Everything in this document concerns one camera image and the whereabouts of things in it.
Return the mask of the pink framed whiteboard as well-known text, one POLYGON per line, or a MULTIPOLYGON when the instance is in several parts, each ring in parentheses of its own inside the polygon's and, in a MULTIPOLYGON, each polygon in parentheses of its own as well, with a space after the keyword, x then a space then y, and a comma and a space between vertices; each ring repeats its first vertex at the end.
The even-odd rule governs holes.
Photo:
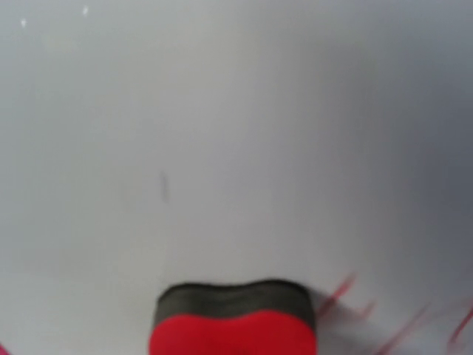
POLYGON ((2 345, 266 277, 323 354, 472 352, 472 3, 3 1, 2 345))

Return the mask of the red black whiteboard eraser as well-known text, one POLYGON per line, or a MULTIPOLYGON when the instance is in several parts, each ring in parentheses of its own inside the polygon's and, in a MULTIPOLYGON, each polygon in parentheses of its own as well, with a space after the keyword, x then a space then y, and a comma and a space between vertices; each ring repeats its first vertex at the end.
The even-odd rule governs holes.
POLYGON ((157 299, 148 345, 152 355, 313 355, 317 350, 308 290, 278 279, 170 286, 157 299))

